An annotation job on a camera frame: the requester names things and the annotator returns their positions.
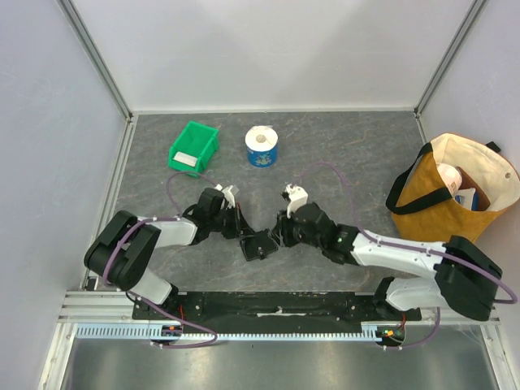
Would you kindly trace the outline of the black leather card holder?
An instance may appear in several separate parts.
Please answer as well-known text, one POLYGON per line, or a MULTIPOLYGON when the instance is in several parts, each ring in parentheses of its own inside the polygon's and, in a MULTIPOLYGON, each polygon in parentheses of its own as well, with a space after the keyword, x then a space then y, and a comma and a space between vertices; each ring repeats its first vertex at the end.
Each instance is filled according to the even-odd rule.
POLYGON ((278 250, 278 245, 272 240, 271 232, 264 229, 258 232, 258 237, 254 238, 254 254, 243 254, 246 262, 254 260, 264 260, 268 255, 278 250))

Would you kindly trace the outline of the green plastic bin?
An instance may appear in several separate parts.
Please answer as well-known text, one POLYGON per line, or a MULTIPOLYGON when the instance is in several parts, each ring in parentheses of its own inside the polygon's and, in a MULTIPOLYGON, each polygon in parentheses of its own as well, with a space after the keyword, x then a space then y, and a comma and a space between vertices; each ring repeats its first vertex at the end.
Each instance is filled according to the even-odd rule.
POLYGON ((190 176, 202 173, 219 149, 218 134, 217 128, 189 121, 169 149, 168 167, 176 171, 186 171, 190 176), (174 161, 173 157, 177 151, 197 157, 197 165, 191 167, 174 161))

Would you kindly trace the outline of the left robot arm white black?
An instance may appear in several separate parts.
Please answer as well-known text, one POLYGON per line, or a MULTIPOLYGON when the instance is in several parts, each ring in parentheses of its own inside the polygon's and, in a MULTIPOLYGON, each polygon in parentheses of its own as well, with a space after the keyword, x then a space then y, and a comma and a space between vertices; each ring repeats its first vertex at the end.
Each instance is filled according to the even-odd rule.
POLYGON ((119 211, 87 249, 84 265, 105 284, 151 301, 159 318, 170 319, 179 309, 178 288, 149 269, 157 248, 197 245, 218 232, 237 239, 246 260, 266 257, 266 246, 243 218, 235 190, 232 185, 205 188, 197 203, 176 217, 139 218, 119 211))

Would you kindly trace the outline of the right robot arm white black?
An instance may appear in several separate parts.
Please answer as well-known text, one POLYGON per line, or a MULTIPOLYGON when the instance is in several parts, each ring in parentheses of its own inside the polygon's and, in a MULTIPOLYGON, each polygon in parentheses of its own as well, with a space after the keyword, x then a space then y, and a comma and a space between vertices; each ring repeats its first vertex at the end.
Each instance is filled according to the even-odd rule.
POLYGON ((502 270, 471 241, 417 242, 361 232, 337 224, 316 203, 280 211, 271 231, 285 247, 306 244, 340 265, 384 267, 408 279, 387 277, 372 299, 374 314, 384 320, 408 310, 448 307, 476 321, 487 321, 495 303, 502 270))

